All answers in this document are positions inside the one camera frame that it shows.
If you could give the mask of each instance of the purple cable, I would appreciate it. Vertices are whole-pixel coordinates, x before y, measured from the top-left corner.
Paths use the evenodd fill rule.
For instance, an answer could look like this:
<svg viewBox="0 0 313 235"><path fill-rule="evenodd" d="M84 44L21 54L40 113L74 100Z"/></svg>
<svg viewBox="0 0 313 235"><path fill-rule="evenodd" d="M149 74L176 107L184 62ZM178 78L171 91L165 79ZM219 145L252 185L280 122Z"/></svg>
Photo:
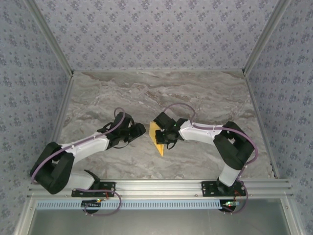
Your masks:
<svg viewBox="0 0 313 235"><path fill-rule="evenodd" d="M113 127L112 129L110 129L109 131L107 131L107 132L105 132L105 133L101 133L101 134L99 134L99 135L97 135L97 136L91 136L91 137L89 137L89 138L87 138L87 139L85 139L85 140L78 141L78 142L76 142L76 143L74 143L74 144L72 144L72 145L69 145L69 146L67 146L67 147L65 147L65 148L62 148L62 149L60 149L59 151L56 151L55 153L51 154L49 157L47 157L45 160L43 160L43 162L40 163L39 166L36 168L36 170L34 171L34 173L33 173L32 176L31 176L31 182L32 182L33 184L36 184L36 182L35 182L35 177L36 177L37 173L39 172L39 170L40 170L48 161L50 161L52 158L54 158L54 157L57 156L58 154L60 154L60 153L62 153L62 152L64 152L64 151L66 151L66 150L72 148L72 146L76 147L76 146L79 146L79 145L81 145L81 144L83 144L83 143L86 143L86 142L88 142L88 141L90 141L90 140L93 140L93 139L96 139L96 138L98 138L98 137L104 136L104 135L106 135L106 134L108 134L108 133L114 131L117 127L119 127L119 125L122 124L122 122L124 121L124 118L125 118L125 111L124 111L123 108L118 107L118 108L116 108L116 109L114 110L114 116L115 116L116 110L118 110L118 109L120 109L120 110L123 111L123 117L122 117L121 121L120 121L115 127Z"/></svg>
<svg viewBox="0 0 313 235"><path fill-rule="evenodd" d="M193 107L191 107L189 104L180 103L180 102L179 102L179 103L173 103L173 104L170 104L169 106L167 106L167 107L163 110L163 112L165 112L167 109L169 109L170 107L172 107L172 106L174 106L174 105L183 105L183 106L187 106L188 108L190 108L190 109L192 110L193 114L192 114L192 116L191 116L191 118L190 118L190 123L191 123L191 125L192 125L193 127L198 128L198 129L201 129L201 130L210 130L210 131L212 131L212 130L231 131L231 132L234 132L234 133L236 133L236 134L238 134L238 135L241 135L242 137L246 138L246 139L252 144L252 146L253 146L253 148L254 148L254 150L255 150L255 156L254 156L254 158L253 158L252 160L250 160L249 162L246 162L246 164L244 165L244 167L242 168L242 170L239 172L238 177L237 177L237 181L240 182L240 183L242 184L242 186L245 188L245 192L246 192L246 202L244 203L244 205L243 205L238 211L235 211L235 212L233 212L231 209L229 209L229 208L227 208L227 207L223 207L224 209L227 209L228 211L230 211L230 212L233 213L233 214L237 214L237 213L241 212L241 211L246 207L246 205L247 205L247 203L248 203L248 198L249 198L249 196L248 196L248 191L247 191L247 189L246 189L245 184L244 184L241 180L238 180L238 178L239 178L239 177L241 176L241 174L243 173L243 171L244 171L246 165L248 165L248 164L250 164L250 163L253 163L253 162L258 158L258 156L259 156L259 150L258 150L258 147L257 147L256 143L255 143L249 136L245 135L244 133L242 133L242 132L240 132L240 131L237 131L237 130L234 130L234 129L231 129L231 128L227 128L227 127L215 127L215 128L213 128L213 127L201 127L201 126L197 126L197 125L193 124L193 119L194 119L195 116L196 116L196 111L195 111L195 109L194 109Z"/></svg>
<svg viewBox="0 0 313 235"><path fill-rule="evenodd" d="M107 214L89 214L89 213L87 212L87 207L88 207L91 203L88 203L88 204L85 206L85 208L84 208L84 212L86 213L86 215L89 215L89 216L98 216L98 217L110 216L110 215L113 215L113 214L117 213L117 212L119 211L119 209L121 208L121 206L122 206L122 198L121 198L121 196L120 196L117 192L115 192L115 191L113 191L113 190L109 190L109 189L99 189L99 190L96 190L96 189L82 189L82 188L77 188L76 190L79 190L79 191L82 191L82 192L110 192L110 193L114 193L114 194L118 197L118 199L119 199L118 207L117 207L114 211L112 211L112 212L110 212L110 213L107 213Z"/></svg>

